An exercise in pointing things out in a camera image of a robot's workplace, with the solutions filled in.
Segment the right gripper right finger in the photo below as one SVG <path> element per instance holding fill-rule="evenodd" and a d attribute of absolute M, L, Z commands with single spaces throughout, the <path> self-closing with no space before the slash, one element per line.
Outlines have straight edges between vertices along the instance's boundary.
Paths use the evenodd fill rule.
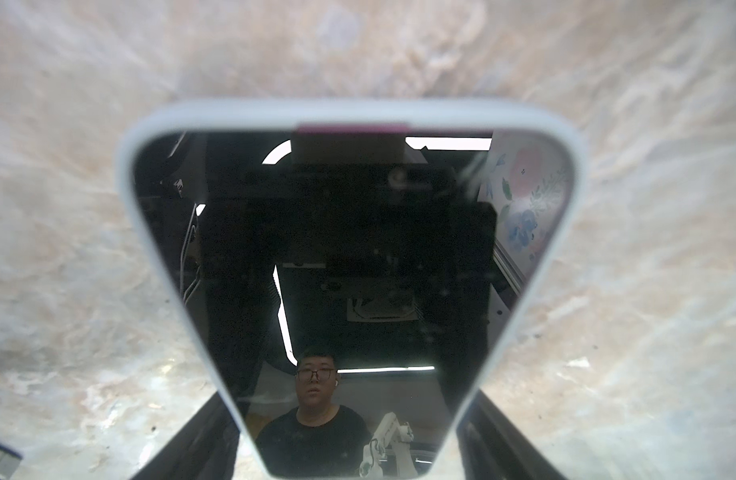
<path fill-rule="evenodd" d="M 456 433 L 467 480 L 566 479 L 482 391 Z"/>

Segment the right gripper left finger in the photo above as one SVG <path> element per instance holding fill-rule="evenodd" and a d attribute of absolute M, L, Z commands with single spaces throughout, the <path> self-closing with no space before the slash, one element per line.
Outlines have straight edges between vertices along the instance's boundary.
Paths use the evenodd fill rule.
<path fill-rule="evenodd" d="M 132 479 L 232 479 L 239 439 L 238 426 L 215 393 Z"/>

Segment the black phone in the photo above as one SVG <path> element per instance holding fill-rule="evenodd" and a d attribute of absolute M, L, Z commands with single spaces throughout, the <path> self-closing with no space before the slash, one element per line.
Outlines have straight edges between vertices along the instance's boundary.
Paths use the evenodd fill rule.
<path fill-rule="evenodd" d="M 528 130 L 186 131 L 131 185 L 275 479 L 428 473 L 573 182 Z"/>

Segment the light blue phone case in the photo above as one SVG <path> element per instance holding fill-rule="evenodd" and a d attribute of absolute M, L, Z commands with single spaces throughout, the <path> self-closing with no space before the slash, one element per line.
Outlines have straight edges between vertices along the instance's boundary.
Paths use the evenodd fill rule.
<path fill-rule="evenodd" d="M 495 131 L 498 129 L 528 130 L 546 134 L 557 139 L 570 153 L 572 167 L 572 188 L 567 198 L 566 208 L 559 219 L 554 234 L 547 244 L 535 271 L 527 286 L 515 304 L 510 320 L 498 339 L 498 342 L 475 380 L 473 387 L 465 397 L 458 411 L 451 432 L 442 444 L 430 471 L 418 477 L 399 479 L 428 479 L 438 470 L 437 458 L 442 447 L 448 441 L 458 445 L 456 429 L 467 408 L 483 385 L 488 372 L 495 366 L 502 355 L 509 335 L 527 300 L 535 288 L 535 283 L 545 270 L 548 258 L 555 250 L 557 243 L 564 236 L 570 216 L 578 202 L 582 181 L 582 160 L 584 149 L 578 133 L 570 124 L 548 111 L 524 104 L 508 101 L 486 101 L 475 99 L 423 99 L 423 100 L 238 100 L 215 99 L 178 103 L 159 110 L 138 123 L 124 139 L 119 153 L 119 174 L 122 196 L 132 217 L 133 224 L 140 234 L 148 256 L 153 261 L 156 271 L 167 283 L 171 299 L 181 316 L 185 327 L 196 345 L 216 387 L 229 409 L 240 432 L 239 449 L 247 445 L 251 454 L 265 470 L 259 454 L 249 441 L 244 424 L 228 404 L 229 396 L 220 387 L 217 373 L 210 364 L 208 355 L 201 349 L 197 335 L 193 331 L 185 313 L 183 303 L 176 294 L 166 276 L 164 266 L 158 253 L 148 237 L 147 228 L 140 214 L 135 193 L 131 185 L 132 161 L 139 149 L 149 140 L 163 134 L 186 131 L 237 131 L 237 130 L 287 130 L 317 129 L 331 131 L 391 131 L 408 133 L 411 131 L 430 130 L 464 130 Z"/>

